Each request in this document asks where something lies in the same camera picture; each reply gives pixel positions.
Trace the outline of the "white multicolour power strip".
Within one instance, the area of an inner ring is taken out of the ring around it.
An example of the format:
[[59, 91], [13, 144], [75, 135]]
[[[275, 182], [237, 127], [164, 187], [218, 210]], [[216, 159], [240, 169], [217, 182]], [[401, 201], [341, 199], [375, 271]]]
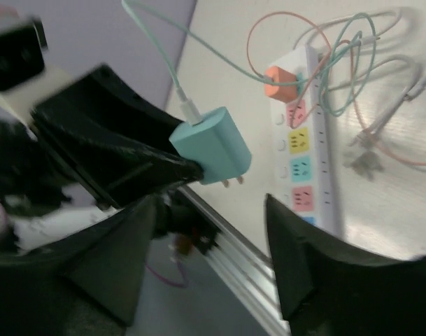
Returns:
[[276, 197], [306, 222], [342, 237], [327, 116], [318, 106], [319, 94], [315, 79], [298, 103], [269, 100]]

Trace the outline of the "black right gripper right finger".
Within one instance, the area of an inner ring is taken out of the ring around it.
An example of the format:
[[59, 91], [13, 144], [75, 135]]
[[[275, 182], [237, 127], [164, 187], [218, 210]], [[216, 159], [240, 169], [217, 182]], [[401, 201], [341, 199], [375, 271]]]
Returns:
[[312, 226], [272, 195], [267, 239], [293, 335], [426, 335], [426, 255], [396, 260]]

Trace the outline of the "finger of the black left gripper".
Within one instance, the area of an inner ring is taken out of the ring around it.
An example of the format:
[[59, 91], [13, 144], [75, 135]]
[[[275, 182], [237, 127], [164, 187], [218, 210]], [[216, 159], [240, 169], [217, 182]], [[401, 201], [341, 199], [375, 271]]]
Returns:
[[196, 162], [96, 124], [83, 114], [77, 99], [42, 102], [32, 116], [43, 138], [81, 182], [98, 200], [115, 207], [203, 178]]
[[169, 136], [181, 121], [133, 91], [107, 64], [77, 81], [77, 101], [96, 124], [128, 139], [175, 154]]

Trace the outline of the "pink charger plug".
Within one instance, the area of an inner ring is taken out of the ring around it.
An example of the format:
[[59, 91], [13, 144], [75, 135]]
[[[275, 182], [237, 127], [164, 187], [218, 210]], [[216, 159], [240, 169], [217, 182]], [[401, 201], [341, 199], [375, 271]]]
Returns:
[[269, 84], [264, 85], [264, 93], [268, 98], [289, 103], [298, 97], [296, 84], [279, 85], [279, 83], [296, 82], [297, 76], [294, 73], [286, 71], [279, 66], [271, 66], [266, 70], [265, 76], [271, 80]]

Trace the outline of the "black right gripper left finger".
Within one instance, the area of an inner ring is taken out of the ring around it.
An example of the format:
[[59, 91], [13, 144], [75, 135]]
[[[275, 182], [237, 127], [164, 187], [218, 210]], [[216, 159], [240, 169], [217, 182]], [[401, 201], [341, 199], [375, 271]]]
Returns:
[[156, 222], [144, 199], [42, 251], [0, 251], [0, 335], [123, 335]]

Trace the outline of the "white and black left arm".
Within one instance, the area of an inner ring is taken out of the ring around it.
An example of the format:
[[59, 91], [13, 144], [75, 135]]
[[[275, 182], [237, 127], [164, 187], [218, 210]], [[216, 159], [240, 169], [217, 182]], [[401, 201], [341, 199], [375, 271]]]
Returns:
[[0, 119], [0, 201], [42, 216], [69, 203], [77, 183], [102, 209], [199, 181], [204, 172], [169, 141], [179, 119], [100, 64], [39, 102], [32, 124]]

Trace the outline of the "teal charger plug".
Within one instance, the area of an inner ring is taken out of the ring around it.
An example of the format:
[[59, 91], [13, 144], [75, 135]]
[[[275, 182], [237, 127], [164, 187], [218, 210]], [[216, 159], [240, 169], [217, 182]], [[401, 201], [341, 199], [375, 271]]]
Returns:
[[243, 175], [250, 168], [252, 154], [224, 106], [205, 114], [199, 124], [180, 124], [169, 141], [181, 157], [201, 166], [202, 185], [227, 185], [229, 179], [243, 183]]

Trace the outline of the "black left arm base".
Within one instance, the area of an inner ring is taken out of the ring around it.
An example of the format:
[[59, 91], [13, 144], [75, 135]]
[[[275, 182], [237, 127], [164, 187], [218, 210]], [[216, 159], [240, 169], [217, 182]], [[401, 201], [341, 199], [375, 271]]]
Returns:
[[187, 255], [191, 247], [195, 247], [206, 255], [215, 244], [220, 232], [218, 227], [180, 191], [161, 194], [158, 200], [153, 238], [175, 234], [182, 237], [180, 254]]

